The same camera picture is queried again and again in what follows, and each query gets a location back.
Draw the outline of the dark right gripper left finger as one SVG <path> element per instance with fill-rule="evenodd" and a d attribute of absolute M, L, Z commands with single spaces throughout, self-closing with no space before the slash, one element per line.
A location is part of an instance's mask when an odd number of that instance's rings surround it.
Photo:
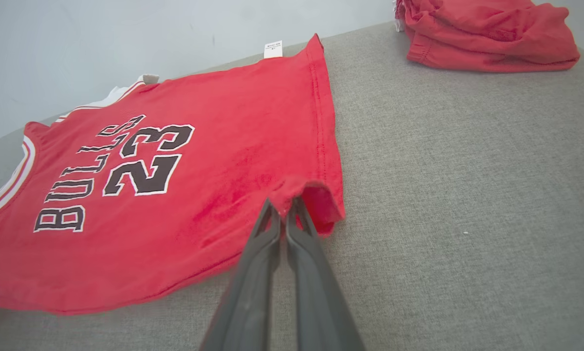
<path fill-rule="evenodd" d="M 279 259 L 281 217 L 265 200 L 201 351 L 267 351 L 273 274 Z"/>

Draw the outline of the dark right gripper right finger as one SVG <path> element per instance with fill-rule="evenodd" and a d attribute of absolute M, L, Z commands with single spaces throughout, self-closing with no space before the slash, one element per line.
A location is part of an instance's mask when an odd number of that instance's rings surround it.
<path fill-rule="evenodd" d="M 288 262 L 295 273 L 299 351 L 364 351 L 345 296 L 301 197 L 286 216 Z"/>

